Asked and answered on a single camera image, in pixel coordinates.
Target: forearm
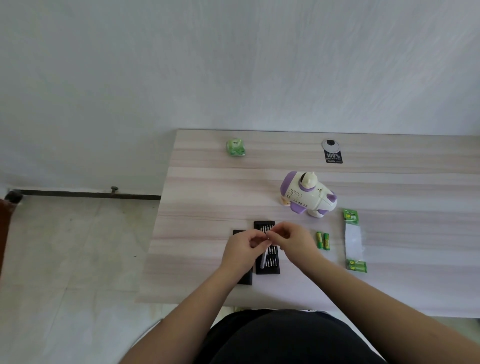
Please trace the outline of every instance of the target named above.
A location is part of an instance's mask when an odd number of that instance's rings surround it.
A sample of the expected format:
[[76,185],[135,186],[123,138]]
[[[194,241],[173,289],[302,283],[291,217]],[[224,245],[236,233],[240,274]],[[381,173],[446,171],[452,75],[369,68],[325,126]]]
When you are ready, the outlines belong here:
[[456,331],[311,255],[300,269],[392,363],[480,361],[480,347]]
[[191,363],[235,277],[218,269],[125,355],[121,364]]

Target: tiled floor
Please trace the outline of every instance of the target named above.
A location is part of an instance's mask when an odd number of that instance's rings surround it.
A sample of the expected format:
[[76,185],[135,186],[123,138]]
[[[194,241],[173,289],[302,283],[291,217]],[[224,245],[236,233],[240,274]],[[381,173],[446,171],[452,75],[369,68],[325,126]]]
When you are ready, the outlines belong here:
[[[117,363],[165,317],[175,305],[134,303],[157,208],[25,197],[0,278],[0,363]],[[231,312],[222,308],[216,321]],[[439,320],[480,343],[475,320]]]

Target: left hand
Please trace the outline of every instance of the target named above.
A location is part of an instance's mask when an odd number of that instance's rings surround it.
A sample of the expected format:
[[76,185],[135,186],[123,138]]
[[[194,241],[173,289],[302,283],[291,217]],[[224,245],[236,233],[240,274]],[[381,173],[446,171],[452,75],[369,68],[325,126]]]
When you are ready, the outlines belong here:
[[220,268],[232,273],[237,282],[271,243],[267,235],[260,230],[251,229],[232,235],[225,246]]

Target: toy robot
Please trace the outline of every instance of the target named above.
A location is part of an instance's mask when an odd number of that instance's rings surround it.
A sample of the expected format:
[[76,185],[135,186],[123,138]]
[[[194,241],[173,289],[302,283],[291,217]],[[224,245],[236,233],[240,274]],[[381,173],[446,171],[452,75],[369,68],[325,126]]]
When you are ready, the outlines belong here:
[[322,218],[336,207],[336,195],[313,172],[292,171],[280,186],[282,204],[297,214],[307,210],[310,216]]

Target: hand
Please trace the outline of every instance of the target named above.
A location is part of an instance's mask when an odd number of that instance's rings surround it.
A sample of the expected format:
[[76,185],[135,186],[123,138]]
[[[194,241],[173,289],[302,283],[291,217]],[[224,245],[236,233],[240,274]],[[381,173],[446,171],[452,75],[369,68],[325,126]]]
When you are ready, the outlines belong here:
[[266,235],[272,244],[278,245],[290,262],[297,267],[312,254],[319,254],[310,232],[303,226],[283,221],[267,231]]
[[225,246],[220,268],[231,273],[237,282],[271,243],[260,230],[251,229],[232,235]]

